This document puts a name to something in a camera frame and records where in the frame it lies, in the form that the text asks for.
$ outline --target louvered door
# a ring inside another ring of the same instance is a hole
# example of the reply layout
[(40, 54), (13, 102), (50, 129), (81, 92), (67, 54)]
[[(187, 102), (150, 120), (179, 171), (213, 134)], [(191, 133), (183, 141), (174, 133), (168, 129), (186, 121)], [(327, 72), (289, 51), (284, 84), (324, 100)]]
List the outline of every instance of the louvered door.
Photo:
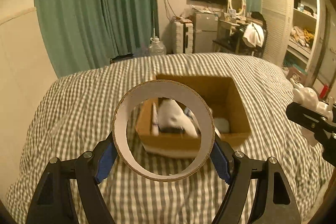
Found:
[(288, 47), (294, 0), (262, 0), (262, 14), (267, 22), (268, 37), (263, 59), (279, 67)]

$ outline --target white bottle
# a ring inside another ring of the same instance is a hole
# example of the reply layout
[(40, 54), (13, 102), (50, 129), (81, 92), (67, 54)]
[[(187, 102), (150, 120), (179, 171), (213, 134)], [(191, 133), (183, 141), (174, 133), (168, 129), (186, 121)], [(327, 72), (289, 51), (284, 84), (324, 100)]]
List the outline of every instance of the white bottle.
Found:
[(151, 44), (149, 45), (149, 53), (150, 55), (165, 55), (166, 54), (166, 47), (165, 45), (159, 40), (158, 37), (152, 38), (151, 37)]

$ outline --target cardboard box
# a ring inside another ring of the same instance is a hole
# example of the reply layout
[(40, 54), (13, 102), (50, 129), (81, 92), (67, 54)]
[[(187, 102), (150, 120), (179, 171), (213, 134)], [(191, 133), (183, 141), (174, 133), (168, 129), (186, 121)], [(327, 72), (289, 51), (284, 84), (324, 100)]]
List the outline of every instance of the cardboard box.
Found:
[[(195, 90), (212, 108), (214, 118), (223, 117), (229, 121), (230, 133), (221, 133), (221, 139), (233, 148), (240, 146), (250, 136), (251, 128), (245, 108), (232, 78), (157, 75), (156, 79), (176, 81)], [(195, 158), (201, 144), (200, 137), (192, 138), (176, 133), (152, 135), (152, 103), (155, 102), (158, 106), (160, 101), (158, 98), (145, 101), (136, 123), (135, 129), (145, 150), (177, 159)]]

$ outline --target cardboard tube ring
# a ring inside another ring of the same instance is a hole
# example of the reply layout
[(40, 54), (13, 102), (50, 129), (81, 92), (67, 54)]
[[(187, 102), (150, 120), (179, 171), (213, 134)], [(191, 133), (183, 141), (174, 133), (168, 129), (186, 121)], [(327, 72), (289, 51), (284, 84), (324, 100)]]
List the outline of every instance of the cardboard tube ring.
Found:
[[(150, 98), (172, 98), (187, 106), (196, 116), (201, 132), (201, 146), (194, 161), (181, 173), (163, 176), (144, 169), (134, 159), (127, 143), (127, 120), (134, 107)], [(117, 105), (112, 126), (113, 140), (119, 156), (139, 175), (155, 181), (177, 181), (189, 177), (204, 165), (208, 159), (214, 139), (215, 125), (209, 107), (193, 89), (170, 80), (152, 80), (141, 83), (129, 90)]]

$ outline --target striped blanket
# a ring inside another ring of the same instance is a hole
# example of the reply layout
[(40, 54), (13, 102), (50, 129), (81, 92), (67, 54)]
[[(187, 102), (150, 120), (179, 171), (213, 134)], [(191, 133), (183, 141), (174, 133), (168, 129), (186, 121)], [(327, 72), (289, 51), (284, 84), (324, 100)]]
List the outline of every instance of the striped blanket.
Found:
[[(28, 129), (20, 162), (20, 177), (7, 193), (10, 213), (24, 223), (40, 176), (52, 157), (77, 158), (104, 140), (112, 128), (115, 107), (135, 85), (157, 74), (229, 76), (235, 80), (252, 134), (240, 147), (250, 158), (276, 157), (288, 178), (304, 218), (332, 166), (322, 159), (322, 147), (310, 147), (300, 127), (285, 114), (292, 87), (280, 70), (264, 60), (223, 53), (143, 57), (79, 72), (56, 81), (43, 97)], [(190, 160), (147, 154), (134, 131), (138, 109), (128, 122), (127, 139), (136, 160), (159, 174), (176, 173)], [(76, 182), (72, 192), (79, 222), (86, 223)], [(241, 216), (248, 221), (256, 182), (251, 181)], [(227, 185), (211, 161), (187, 179), (164, 183), (132, 172), (118, 157), (109, 177), (100, 184), (116, 223), (211, 223)]]

